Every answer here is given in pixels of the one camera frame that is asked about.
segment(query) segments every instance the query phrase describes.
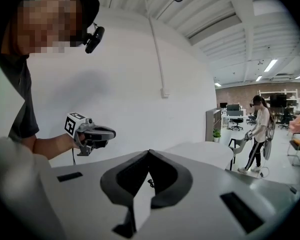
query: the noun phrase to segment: pink chair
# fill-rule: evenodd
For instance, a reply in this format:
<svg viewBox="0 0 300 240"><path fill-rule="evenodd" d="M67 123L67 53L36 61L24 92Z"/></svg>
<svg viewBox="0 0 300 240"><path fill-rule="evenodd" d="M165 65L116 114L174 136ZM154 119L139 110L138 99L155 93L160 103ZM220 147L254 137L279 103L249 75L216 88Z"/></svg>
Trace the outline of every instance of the pink chair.
<svg viewBox="0 0 300 240"><path fill-rule="evenodd" d="M289 122L289 132L293 134L300 134L300 115L298 115L293 121Z"/></svg>

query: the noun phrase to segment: white wall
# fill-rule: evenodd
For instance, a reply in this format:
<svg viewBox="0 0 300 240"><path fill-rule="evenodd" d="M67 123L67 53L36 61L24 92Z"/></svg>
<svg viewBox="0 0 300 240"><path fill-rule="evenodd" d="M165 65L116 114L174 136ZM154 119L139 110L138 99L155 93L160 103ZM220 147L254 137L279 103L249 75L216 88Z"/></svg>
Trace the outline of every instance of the white wall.
<svg viewBox="0 0 300 240"><path fill-rule="evenodd" d="M205 112L216 107L216 93L207 65L195 58L198 51L172 28L154 20L165 83L171 94L169 99L162 99L148 19L101 8L96 23L105 27L105 34L93 53L86 54L84 47L77 47L28 59L40 128L37 137L65 133L66 114L70 112L91 117L96 124L116 131L116 138L106 148L94 150L89 157L76 157L77 164L203 141ZM71 151L51 160L52 166L71 164Z"/></svg>

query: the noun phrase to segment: wall outlet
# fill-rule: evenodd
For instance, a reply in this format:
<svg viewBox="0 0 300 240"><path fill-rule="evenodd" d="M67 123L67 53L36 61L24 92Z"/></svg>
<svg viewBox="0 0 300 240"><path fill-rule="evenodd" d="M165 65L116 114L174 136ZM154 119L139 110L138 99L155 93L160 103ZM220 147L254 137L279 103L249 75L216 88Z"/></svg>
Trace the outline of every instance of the wall outlet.
<svg viewBox="0 0 300 240"><path fill-rule="evenodd" d="M170 97L170 92L169 92L169 90L168 89L163 89L163 88L161 88L161 97L163 98L163 99L167 99L167 98L169 98Z"/></svg>

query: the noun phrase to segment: white shirt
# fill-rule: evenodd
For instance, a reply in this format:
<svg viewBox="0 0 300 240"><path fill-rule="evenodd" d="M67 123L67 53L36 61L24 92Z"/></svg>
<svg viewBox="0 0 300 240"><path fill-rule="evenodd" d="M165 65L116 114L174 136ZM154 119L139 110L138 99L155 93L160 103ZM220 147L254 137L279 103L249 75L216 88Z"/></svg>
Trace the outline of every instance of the white shirt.
<svg viewBox="0 0 300 240"><path fill-rule="evenodd" d="M263 109L258 110L258 114L256 116L256 128L257 131L261 126L265 126L262 131L260 131L257 135L254 136L257 142L264 142L266 140L266 130L270 119L269 110L265 107Z"/></svg>

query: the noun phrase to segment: ponytail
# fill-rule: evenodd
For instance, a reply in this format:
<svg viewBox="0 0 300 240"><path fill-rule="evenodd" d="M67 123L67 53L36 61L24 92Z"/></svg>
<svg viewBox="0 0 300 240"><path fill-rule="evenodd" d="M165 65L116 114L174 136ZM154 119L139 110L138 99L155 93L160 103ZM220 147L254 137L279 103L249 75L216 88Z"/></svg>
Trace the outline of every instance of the ponytail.
<svg viewBox="0 0 300 240"><path fill-rule="evenodd" d="M271 112L270 109L268 108L268 105L267 105L267 103L266 103L266 101L265 101L264 98L261 98L261 103L262 103L262 105L263 105L265 108L268 109L269 115L270 115L270 118L269 118L269 119L270 119L271 123L273 124L273 123L274 123L274 115L272 114L272 112Z"/></svg>

